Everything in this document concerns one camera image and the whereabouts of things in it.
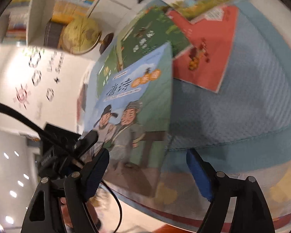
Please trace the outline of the bright green insect book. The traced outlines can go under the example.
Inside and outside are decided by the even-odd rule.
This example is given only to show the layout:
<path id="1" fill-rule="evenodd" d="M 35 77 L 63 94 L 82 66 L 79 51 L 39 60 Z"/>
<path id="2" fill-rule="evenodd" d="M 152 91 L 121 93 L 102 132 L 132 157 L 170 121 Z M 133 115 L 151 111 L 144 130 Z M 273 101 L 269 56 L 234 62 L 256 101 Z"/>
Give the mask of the bright green insect book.
<path id="1" fill-rule="evenodd" d="M 110 53 L 102 62 L 102 67 L 97 74 L 97 97 L 100 97 L 104 86 L 111 79 L 111 77 L 119 72 L 119 62 L 117 56 L 116 46 L 110 49 Z"/>

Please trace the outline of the green book with wheat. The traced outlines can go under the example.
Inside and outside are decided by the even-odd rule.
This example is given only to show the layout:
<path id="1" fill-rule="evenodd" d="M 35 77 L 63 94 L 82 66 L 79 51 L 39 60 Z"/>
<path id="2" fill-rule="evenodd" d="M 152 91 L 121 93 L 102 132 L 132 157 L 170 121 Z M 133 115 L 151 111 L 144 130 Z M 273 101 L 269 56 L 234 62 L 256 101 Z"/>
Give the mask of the green book with wheat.
<path id="1" fill-rule="evenodd" d="M 165 14 L 163 7 L 144 10 L 135 24 L 123 35 L 118 48 L 118 59 L 127 68 L 166 42 L 171 44 L 175 57 L 190 46 L 183 32 Z"/>

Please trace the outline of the antique yellow desk globe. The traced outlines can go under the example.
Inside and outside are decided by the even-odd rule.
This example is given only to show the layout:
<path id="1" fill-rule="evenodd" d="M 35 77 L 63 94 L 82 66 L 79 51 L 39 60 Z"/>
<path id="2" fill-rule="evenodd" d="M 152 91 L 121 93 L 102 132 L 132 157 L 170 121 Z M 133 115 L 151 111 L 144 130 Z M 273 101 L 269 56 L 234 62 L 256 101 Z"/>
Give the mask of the antique yellow desk globe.
<path id="1" fill-rule="evenodd" d="M 110 45 L 114 33 L 102 38 L 98 23 L 87 17 L 74 18 L 61 32 L 59 47 L 73 55 L 82 55 L 92 51 L 97 45 L 99 54 L 103 54 Z"/>

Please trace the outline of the stack of sorted books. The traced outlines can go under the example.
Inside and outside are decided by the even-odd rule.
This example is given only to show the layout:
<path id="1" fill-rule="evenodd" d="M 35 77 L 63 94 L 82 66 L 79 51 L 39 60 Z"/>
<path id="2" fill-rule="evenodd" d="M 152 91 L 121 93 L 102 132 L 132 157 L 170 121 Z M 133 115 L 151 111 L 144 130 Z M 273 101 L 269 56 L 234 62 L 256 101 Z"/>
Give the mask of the stack of sorted books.
<path id="1" fill-rule="evenodd" d="M 83 83 L 77 98 L 77 125 L 83 124 L 85 109 L 86 109 L 86 98 L 87 98 L 88 84 Z"/>

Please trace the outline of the light blue sky book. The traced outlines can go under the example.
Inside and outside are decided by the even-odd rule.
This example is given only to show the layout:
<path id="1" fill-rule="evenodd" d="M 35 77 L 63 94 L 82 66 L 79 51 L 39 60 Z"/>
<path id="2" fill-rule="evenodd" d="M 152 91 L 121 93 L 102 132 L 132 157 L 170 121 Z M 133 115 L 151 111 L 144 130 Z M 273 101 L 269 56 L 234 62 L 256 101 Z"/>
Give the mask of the light blue sky book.
<path id="1" fill-rule="evenodd" d="M 84 155 L 109 151 L 104 180 L 118 189 L 151 197 L 155 194 L 170 124 L 172 50 L 164 43 L 127 68 L 120 69 L 97 97 L 100 61 L 90 76 L 84 132 L 98 141 Z"/>

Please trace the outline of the white bookshelf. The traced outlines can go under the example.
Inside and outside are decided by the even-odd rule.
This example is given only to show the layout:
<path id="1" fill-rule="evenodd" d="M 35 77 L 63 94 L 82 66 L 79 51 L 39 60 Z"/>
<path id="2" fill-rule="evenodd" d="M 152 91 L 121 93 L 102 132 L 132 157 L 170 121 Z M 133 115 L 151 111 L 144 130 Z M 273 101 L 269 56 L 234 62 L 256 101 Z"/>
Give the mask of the white bookshelf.
<path id="1" fill-rule="evenodd" d="M 0 17 L 5 9 L 27 7 L 30 1 L 0 1 Z M 122 20 L 134 14 L 136 4 L 137 0 L 55 0 L 52 18 L 46 24 L 43 46 L 62 50 L 59 47 L 61 32 L 77 17 L 94 19 L 102 31 L 102 38 L 109 33 L 115 34 Z M 12 12 L 8 19 L 8 29 L 0 44 L 26 46 L 27 19 L 28 14 L 25 12 Z"/>

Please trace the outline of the light blue table mat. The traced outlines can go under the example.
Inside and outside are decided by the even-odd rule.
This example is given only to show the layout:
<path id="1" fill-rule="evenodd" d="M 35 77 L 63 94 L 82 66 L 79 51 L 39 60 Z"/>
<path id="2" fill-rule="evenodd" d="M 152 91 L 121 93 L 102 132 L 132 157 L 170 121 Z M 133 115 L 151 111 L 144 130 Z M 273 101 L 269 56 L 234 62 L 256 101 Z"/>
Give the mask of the light blue table mat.
<path id="1" fill-rule="evenodd" d="M 153 6 L 163 7 L 167 16 L 172 11 L 161 0 L 150 2 L 96 64 L 114 45 L 118 53 L 123 35 Z M 186 163 L 191 148 L 229 177 L 253 175 L 274 228 L 291 227 L 291 49 L 251 3 L 235 6 L 236 33 L 217 93 L 175 79 L 172 56 L 170 124 L 155 194 L 142 196 L 112 185 L 128 205 L 186 230 L 199 228 L 209 206 Z"/>

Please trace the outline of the salmon red poetry book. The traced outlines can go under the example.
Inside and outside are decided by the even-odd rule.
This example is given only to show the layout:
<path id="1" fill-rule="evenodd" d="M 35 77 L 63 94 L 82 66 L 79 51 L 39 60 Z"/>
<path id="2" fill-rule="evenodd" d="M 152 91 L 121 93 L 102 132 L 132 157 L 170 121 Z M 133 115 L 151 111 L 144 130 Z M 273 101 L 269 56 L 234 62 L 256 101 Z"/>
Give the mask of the salmon red poetry book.
<path id="1" fill-rule="evenodd" d="M 226 6 L 191 24 L 178 12 L 168 12 L 189 41 L 173 59 L 173 77 L 217 93 L 228 66 L 238 15 L 236 6 Z"/>

